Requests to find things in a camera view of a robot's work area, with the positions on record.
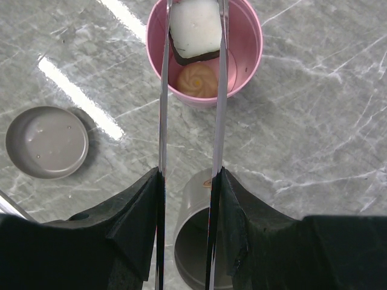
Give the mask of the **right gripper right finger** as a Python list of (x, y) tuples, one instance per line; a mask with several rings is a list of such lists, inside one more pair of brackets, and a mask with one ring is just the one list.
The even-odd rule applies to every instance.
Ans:
[(293, 219), (221, 177), (227, 273), (235, 289), (385, 289), (384, 216)]

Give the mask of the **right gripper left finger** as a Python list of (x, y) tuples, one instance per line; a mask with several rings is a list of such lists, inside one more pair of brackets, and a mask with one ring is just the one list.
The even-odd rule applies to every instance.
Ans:
[(69, 219), (1, 215), (2, 289), (141, 289), (149, 278), (159, 172)]

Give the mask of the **round tan bun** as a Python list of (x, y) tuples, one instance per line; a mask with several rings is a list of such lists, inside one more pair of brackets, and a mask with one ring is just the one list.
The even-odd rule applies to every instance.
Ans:
[(196, 98), (212, 98), (218, 92), (218, 78), (202, 63), (192, 63), (182, 69), (177, 78), (177, 90)]

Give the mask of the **white rice cake cube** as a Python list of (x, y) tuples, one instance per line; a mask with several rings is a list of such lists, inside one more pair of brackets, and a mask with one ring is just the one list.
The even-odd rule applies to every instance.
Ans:
[(169, 16), (169, 39), (179, 65), (219, 57), (222, 29), (217, 1), (176, 1)]

